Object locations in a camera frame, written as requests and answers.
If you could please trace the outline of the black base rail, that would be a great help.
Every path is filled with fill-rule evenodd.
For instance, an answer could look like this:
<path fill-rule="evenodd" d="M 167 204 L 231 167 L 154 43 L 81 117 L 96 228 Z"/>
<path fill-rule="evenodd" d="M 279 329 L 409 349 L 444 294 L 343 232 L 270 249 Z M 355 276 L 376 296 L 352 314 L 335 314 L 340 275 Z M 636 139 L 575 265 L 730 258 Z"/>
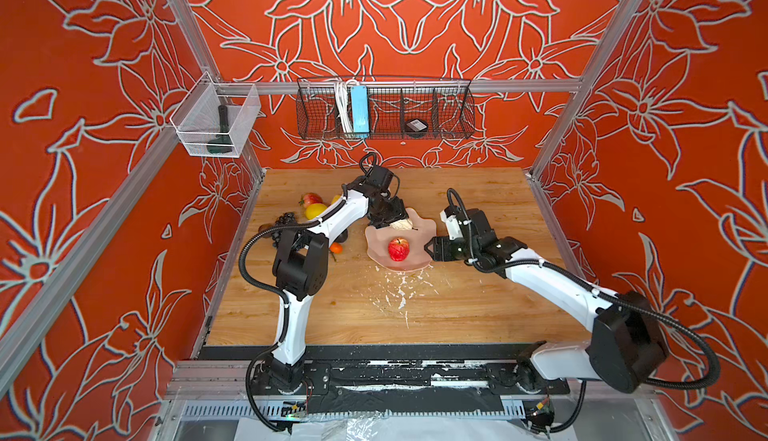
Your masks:
<path fill-rule="evenodd" d="M 256 359 L 246 392 L 270 417 L 342 414 L 521 418 L 535 401 L 567 396 L 535 373 L 526 344 L 316 345 L 296 368 Z"/>

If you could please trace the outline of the pink scalloped fruit bowl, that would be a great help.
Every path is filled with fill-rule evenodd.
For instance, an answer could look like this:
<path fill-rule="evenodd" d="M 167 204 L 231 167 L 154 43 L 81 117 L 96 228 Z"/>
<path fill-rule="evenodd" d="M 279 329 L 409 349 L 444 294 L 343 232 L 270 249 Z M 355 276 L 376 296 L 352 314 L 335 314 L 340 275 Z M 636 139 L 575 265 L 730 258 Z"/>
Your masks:
<path fill-rule="evenodd" d="M 378 265 L 391 271 L 410 272 L 427 267 L 432 258 L 424 246 L 436 236 L 436 222 L 422 218 L 414 209 L 407 208 L 410 229 L 391 226 L 365 231 L 367 255 Z"/>

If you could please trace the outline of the black round puck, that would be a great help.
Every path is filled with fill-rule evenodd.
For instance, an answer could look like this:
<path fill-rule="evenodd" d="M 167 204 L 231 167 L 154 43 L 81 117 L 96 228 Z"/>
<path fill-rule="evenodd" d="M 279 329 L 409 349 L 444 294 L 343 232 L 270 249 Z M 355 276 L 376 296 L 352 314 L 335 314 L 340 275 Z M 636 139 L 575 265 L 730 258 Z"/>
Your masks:
<path fill-rule="evenodd" d="M 411 118 L 404 123 L 403 132 L 412 138 L 423 138 L 429 133 L 429 124 L 419 118 Z"/>

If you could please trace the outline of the black grape bunch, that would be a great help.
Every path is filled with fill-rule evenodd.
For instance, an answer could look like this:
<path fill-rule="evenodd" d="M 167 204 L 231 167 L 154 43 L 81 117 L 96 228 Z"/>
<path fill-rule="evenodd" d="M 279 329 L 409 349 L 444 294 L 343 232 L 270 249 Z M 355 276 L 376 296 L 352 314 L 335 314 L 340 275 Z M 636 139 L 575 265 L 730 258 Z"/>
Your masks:
<path fill-rule="evenodd" d="M 295 225 L 297 223 L 298 221 L 297 221 L 295 212 L 284 212 L 275 220 L 275 222 L 273 223 L 273 226 L 281 227 L 281 226 L 287 226 L 287 225 Z M 274 248 L 277 248 L 279 246 L 281 236 L 282 236 L 282 230 L 276 230 L 271 233 L 272 246 Z"/>

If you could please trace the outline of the clear plastic bin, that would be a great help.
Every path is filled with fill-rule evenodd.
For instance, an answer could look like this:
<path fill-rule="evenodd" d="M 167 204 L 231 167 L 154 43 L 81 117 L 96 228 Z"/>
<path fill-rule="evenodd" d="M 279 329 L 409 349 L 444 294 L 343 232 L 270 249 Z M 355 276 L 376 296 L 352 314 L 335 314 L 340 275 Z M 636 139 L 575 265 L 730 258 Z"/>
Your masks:
<path fill-rule="evenodd" d="M 219 132 L 218 106 L 226 104 L 233 151 L 210 154 L 207 143 Z M 204 72 L 184 96 L 170 121 L 190 156 L 239 158 L 261 113 L 261 98 L 252 83 L 223 83 Z"/>

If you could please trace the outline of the beige garlic-like fruit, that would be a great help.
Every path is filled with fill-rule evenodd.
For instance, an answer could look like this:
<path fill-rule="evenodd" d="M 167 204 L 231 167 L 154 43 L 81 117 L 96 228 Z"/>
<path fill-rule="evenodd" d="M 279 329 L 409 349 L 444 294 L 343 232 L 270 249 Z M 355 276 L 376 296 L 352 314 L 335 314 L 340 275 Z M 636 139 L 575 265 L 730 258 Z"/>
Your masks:
<path fill-rule="evenodd" d="M 390 227 L 395 230 L 412 230 L 414 228 L 413 221 L 409 218 L 400 219 L 390 224 Z"/>

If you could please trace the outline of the large yellow lemon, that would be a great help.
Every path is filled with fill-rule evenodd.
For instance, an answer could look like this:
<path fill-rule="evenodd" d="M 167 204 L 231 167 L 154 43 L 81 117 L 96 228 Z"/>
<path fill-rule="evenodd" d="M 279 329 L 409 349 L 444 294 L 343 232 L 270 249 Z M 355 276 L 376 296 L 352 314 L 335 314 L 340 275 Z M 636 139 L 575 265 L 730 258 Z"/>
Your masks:
<path fill-rule="evenodd" d="M 327 209 L 328 206 L 323 203 L 310 204 L 304 210 L 305 218 L 307 220 L 314 220 L 322 215 Z"/>

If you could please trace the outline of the red wrinkled strawberry fruit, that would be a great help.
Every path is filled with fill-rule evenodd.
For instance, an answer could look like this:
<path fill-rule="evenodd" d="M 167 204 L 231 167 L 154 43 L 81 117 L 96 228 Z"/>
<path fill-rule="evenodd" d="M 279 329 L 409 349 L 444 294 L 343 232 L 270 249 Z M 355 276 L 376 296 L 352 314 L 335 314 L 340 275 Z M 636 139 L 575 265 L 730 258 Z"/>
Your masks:
<path fill-rule="evenodd" d="M 404 237 L 396 237 L 388 243 L 388 255 L 393 262 L 402 262 L 410 254 L 410 243 Z"/>

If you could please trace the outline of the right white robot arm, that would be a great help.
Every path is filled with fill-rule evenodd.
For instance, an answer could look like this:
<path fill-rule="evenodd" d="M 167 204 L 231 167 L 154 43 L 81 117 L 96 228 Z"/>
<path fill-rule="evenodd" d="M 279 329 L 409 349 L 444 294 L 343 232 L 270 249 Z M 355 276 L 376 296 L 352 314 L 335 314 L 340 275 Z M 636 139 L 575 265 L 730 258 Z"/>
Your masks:
<path fill-rule="evenodd" d="M 479 209 L 463 212 L 448 207 L 440 220 L 447 234 L 425 245 L 433 260 L 462 261 L 519 284 L 590 333 L 588 341 L 546 341 L 534 347 L 528 362 L 541 378 L 598 380 L 616 391 L 632 393 L 666 361 L 668 348 L 660 322 L 639 311 L 650 309 L 643 295 L 601 288 L 548 262 L 514 237 L 499 238 Z"/>

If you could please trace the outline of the light blue box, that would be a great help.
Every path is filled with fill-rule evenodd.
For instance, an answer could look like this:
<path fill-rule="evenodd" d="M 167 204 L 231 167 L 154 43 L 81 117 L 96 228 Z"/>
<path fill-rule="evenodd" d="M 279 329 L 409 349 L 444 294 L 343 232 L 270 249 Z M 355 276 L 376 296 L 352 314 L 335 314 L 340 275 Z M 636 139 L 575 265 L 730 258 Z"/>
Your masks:
<path fill-rule="evenodd" d="M 350 87 L 353 133 L 366 138 L 370 133 L 368 89 L 364 85 Z"/>

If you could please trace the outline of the dark green brush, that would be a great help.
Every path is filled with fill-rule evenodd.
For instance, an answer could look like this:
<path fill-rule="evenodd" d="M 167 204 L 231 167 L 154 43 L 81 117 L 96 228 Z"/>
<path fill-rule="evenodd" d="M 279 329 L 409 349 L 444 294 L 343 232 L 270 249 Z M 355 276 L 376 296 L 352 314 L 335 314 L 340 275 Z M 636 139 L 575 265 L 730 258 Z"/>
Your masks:
<path fill-rule="evenodd" d="M 207 151 L 210 154 L 231 153 L 234 144 L 229 135 L 229 115 L 226 104 L 218 106 L 218 118 L 219 132 L 207 143 Z"/>

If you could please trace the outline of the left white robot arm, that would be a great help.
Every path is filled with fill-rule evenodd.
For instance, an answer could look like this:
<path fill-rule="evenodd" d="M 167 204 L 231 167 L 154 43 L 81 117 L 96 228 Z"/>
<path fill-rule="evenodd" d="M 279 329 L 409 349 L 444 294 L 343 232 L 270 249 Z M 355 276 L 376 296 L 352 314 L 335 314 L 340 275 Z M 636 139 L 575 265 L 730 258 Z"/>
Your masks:
<path fill-rule="evenodd" d="M 366 168 L 342 186 L 339 199 L 305 226 L 290 227 L 281 235 L 272 268 L 281 312 L 275 348 L 268 355 L 268 372 L 282 389 L 293 391 L 302 383 L 309 312 L 328 276 L 331 244 L 361 219 L 375 228 L 406 220 L 398 191 L 390 189 L 398 182 L 385 167 Z"/>

